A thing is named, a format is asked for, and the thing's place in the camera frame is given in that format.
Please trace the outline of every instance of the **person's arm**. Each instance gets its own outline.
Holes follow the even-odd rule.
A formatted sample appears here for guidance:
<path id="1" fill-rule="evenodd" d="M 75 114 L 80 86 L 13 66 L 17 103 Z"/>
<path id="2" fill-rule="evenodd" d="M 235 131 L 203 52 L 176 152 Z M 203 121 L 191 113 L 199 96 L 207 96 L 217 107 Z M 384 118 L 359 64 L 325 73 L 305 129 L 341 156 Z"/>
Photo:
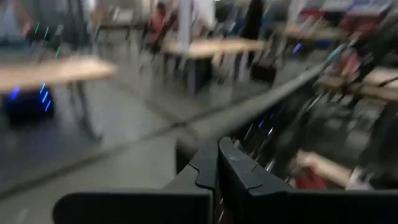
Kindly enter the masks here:
<path id="1" fill-rule="evenodd" d="M 29 13 L 23 8 L 20 0 L 13 0 L 16 16 L 21 23 L 21 34 L 26 36 L 32 28 L 32 18 Z"/>

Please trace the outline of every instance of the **red clothing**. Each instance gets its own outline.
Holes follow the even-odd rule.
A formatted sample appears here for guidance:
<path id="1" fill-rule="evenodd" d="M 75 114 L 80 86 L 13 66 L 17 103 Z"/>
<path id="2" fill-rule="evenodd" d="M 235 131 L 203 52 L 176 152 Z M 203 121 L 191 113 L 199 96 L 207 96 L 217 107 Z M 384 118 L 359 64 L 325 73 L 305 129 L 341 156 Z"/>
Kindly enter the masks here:
<path id="1" fill-rule="evenodd" d="M 152 23 L 152 28 L 155 31 L 156 34 L 161 32 L 165 21 L 166 21 L 166 16 L 163 16 L 160 12 L 156 12 L 153 16 L 152 19 L 150 20 Z"/>
<path id="2" fill-rule="evenodd" d="M 358 69 L 361 65 L 361 59 L 353 49 L 348 49 L 343 52 L 340 58 L 341 77 L 349 82 L 352 82 L 358 76 Z"/>

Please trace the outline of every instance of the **wooden tabletop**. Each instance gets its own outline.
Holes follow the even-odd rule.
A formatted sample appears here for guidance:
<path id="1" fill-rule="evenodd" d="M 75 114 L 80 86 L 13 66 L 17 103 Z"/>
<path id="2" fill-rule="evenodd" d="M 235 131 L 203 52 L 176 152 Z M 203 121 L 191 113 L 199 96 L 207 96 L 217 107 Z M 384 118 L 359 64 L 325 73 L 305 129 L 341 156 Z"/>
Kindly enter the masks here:
<path id="1" fill-rule="evenodd" d="M 305 40 L 345 40 L 347 35 L 341 29 L 321 28 L 313 32 L 302 32 L 299 25 L 282 26 L 278 31 L 286 37 L 293 37 Z"/>
<path id="2" fill-rule="evenodd" d="M 236 54 L 240 52 L 263 50 L 267 42 L 247 39 L 201 39 L 194 40 L 188 53 L 180 49 L 177 40 L 166 40 L 162 51 L 168 54 L 184 55 L 188 58 L 212 58 L 216 54 Z"/>
<path id="3" fill-rule="evenodd" d="M 364 82 L 370 85 L 378 85 L 384 81 L 398 77 L 398 69 L 376 68 L 367 77 Z M 393 81 L 385 86 L 385 88 L 398 89 L 398 81 Z"/>
<path id="4" fill-rule="evenodd" d="M 79 80 L 108 78 L 116 73 L 116 67 L 96 57 L 74 56 L 41 63 L 13 63 L 0 65 L 0 91 L 40 88 Z"/>
<path id="5" fill-rule="evenodd" d="M 340 77 L 322 77 L 317 82 L 317 85 L 329 89 L 342 91 L 344 81 Z M 384 100 L 387 102 L 398 103 L 398 91 L 391 88 L 378 88 L 374 85 L 367 85 L 365 83 L 352 84 L 346 90 L 348 93 L 354 95 L 363 95 L 369 98 Z"/>

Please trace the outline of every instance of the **white pillar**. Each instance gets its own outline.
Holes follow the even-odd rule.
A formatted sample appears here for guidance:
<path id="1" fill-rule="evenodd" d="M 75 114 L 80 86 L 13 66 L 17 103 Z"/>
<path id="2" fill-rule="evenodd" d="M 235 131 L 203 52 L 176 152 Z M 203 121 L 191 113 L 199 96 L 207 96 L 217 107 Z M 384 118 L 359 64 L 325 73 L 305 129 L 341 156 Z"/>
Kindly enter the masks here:
<path id="1" fill-rule="evenodd" d="M 178 9 L 178 41 L 186 53 L 191 44 L 192 5 L 192 0 L 180 0 Z"/>

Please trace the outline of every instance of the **red bag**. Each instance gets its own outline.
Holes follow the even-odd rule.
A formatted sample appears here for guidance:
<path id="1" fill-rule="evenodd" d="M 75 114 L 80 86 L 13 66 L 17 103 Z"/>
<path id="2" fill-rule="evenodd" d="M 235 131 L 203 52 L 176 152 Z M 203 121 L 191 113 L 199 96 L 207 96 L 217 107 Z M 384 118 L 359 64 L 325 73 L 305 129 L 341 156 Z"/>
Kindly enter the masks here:
<path id="1" fill-rule="evenodd" d="M 311 168 L 307 169 L 305 177 L 298 178 L 295 180 L 295 186 L 297 189 L 308 189 L 308 190 L 326 190 L 326 181 L 316 175 Z"/>

